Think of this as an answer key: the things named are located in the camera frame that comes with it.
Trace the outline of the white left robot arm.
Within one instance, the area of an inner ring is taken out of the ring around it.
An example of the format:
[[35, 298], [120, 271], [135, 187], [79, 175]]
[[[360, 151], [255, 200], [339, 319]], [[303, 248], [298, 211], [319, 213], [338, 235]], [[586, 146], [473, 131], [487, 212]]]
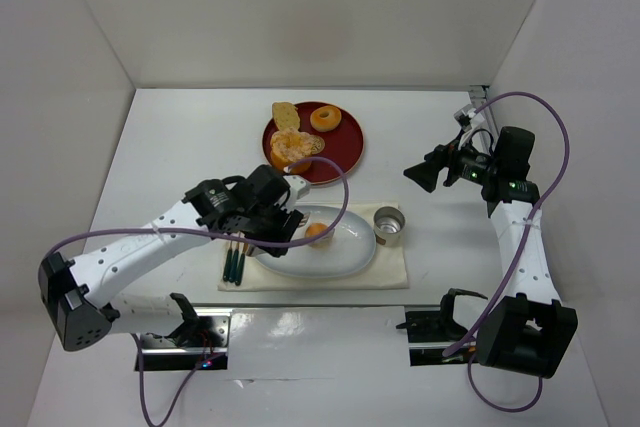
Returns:
[[260, 165], [248, 177], [200, 182], [144, 227], [96, 251], [67, 259], [53, 248], [41, 261], [38, 284], [63, 349], [88, 348], [135, 318], [148, 333], [153, 315], [166, 320], [158, 336], [185, 342], [199, 319], [184, 295], [135, 300], [122, 291], [180, 254], [231, 234], [273, 257], [285, 255], [303, 220], [295, 205], [309, 190], [302, 177]]

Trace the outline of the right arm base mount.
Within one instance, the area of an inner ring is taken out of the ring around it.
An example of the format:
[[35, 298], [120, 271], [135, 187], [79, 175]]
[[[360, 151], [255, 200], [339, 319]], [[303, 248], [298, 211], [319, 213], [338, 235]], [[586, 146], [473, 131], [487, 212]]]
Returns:
[[455, 301], [458, 297], [475, 297], [487, 300], [481, 293], [451, 288], [444, 294], [437, 308], [409, 308], [404, 320], [396, 326], [404, 331], [409, 344], [409, 359], [412, 367], [467, 363], [475, 352], [474, 340], [467, 343], [452, 356], [445, 357], [443, 351], [461, 340], [467, 328], [454, 319]]

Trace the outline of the small round bun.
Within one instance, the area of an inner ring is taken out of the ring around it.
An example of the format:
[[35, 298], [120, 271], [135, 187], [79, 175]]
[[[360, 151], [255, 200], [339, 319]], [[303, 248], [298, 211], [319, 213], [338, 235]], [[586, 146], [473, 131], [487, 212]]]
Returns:
[[329, 230], [328, 226], [324, 223], [311, 223], [306, 231], [305, 238], [314, 238], [314, 241], [309, 244], [312, 248], [322, 248], [329, 245], [333, 239], [334, 231]]

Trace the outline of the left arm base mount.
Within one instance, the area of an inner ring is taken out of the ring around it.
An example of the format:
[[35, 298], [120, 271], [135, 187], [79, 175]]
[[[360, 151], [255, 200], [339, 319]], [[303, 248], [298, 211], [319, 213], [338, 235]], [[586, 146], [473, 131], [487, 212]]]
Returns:
[[143, 363], [135, 361], [135, 370], [145, 372], [222, 371], [228, 368], [228, 344], [231, 310], [194, 306], [183, 294], [167, 298], [171, 313], [169, 332], [140, 333]]

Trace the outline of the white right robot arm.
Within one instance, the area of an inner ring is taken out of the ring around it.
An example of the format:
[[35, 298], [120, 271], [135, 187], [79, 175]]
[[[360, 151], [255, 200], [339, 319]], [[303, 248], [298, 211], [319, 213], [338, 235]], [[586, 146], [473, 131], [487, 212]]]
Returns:
[[503, 279], [485, 312], [444, 356], [474, 341], [481, 365], [548, 379], [556, 373], [578, 319], [574, 309], [562, 305], [550, 277], [541, 235], [542, 197], [527, 179], [534, 142], [532, 132], [504, 127], [493, 152], [483, 154], [461, 133], [404, 175], [427, 192], [435, 190], [442, 170], [446, 186], [458, 180], [479, 185], [498, 238]]

